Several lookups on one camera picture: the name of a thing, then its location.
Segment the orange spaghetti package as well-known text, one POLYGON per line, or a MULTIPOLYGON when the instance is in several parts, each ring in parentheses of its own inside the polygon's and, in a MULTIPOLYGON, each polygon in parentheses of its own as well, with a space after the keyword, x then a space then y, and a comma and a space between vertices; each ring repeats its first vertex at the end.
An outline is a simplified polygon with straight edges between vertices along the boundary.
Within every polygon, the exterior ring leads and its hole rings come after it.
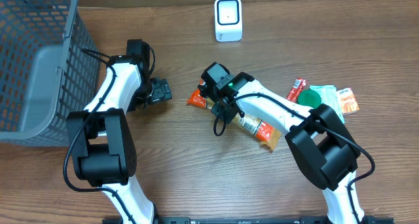
MULTIPOLYGON (((188 105, 195 105, 204 109, 212 109, 215 103, 200 95, 199 89, 196 89, 187 100, 188 105)), ((281 132, 269 125, 267 122, 261 120, 253 115, 244 115, 241 117, 237 114, 232 123, 251 134, 254 138, 259 140, 261 147, 273 152, 281 137, 281 132)))

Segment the red stick sachet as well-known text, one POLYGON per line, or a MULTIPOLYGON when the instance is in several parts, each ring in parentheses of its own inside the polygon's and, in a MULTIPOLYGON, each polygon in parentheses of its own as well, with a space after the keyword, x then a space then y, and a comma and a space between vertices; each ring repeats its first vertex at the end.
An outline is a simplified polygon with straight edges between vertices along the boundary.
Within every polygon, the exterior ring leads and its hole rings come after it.
POLYGON ((304 89, 304 87, 307 84, 307 80, 298 77, 295 82, 294 85, 291 87, 290 92, 288 93, 286 99, 290 102, 297 102, 297 98, 299 97, 300 93, 302 92, 302 90, 304 89))

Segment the green lid jar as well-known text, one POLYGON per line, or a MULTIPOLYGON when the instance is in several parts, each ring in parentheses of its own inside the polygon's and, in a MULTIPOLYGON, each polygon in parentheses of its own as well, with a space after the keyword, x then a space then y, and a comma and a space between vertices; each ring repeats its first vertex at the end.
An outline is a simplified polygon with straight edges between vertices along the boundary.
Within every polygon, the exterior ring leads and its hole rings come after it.
POLYGON ((304 90, 302 91, 298 98, 297 103, 299 105, 309 106, 311 108, 317 108, 321 105, 322 100, 321 96, 314 90, 304 90))

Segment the teal tissue pack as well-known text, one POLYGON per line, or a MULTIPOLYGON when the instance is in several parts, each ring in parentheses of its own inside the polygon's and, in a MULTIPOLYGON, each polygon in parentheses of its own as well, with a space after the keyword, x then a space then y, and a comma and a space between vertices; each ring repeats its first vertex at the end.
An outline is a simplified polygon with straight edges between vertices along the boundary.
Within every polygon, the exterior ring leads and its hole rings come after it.
POLYGON ((334 85, 311 85, 310 90, 320 95, 321 102, 331 107, 342 123, 345 123, 341 108, 338 104, 337 88, 334 85))

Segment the orange tissue pack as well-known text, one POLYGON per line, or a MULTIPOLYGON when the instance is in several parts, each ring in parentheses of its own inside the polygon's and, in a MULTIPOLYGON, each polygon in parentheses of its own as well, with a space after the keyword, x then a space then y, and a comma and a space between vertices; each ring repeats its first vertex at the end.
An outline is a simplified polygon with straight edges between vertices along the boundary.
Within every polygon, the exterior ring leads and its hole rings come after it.
POLYGON ((351 88, 338 90, 337 98, 343 115, 349 115, 359 111, 359 105, 351 88))

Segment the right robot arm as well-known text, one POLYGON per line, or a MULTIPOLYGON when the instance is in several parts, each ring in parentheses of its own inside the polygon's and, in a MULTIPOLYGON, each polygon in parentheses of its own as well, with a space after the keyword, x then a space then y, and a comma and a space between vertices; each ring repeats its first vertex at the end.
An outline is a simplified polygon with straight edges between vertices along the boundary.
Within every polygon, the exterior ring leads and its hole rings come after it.
POLYGON ((284 133, 305 178, 321 189, 331 223, 363 223, 355 183, 357 159, 364 153, 328 105, 313 109, 286 100, 246 73, 201 76, 201 95, 216 104, 217 119, 228 124, 236 114, 256 116, 284 133))

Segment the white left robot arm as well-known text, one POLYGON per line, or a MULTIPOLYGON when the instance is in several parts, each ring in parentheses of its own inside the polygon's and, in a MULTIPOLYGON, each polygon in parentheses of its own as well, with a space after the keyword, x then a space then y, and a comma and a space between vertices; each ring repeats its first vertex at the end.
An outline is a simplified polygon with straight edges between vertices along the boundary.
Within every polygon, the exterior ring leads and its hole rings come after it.
POLYGON ((126 113, 137 105, 165 102, 172 94, 166 79, 151 78, 155 56, 127 52, 108 56, 85 50, 107 68, 106 78, 94 99, 66 119, 70 146, 63 177, 80 193, 105 193, 120 223, 155 223, 155 205, 145 196, 135 175, 136 147, 126 113))

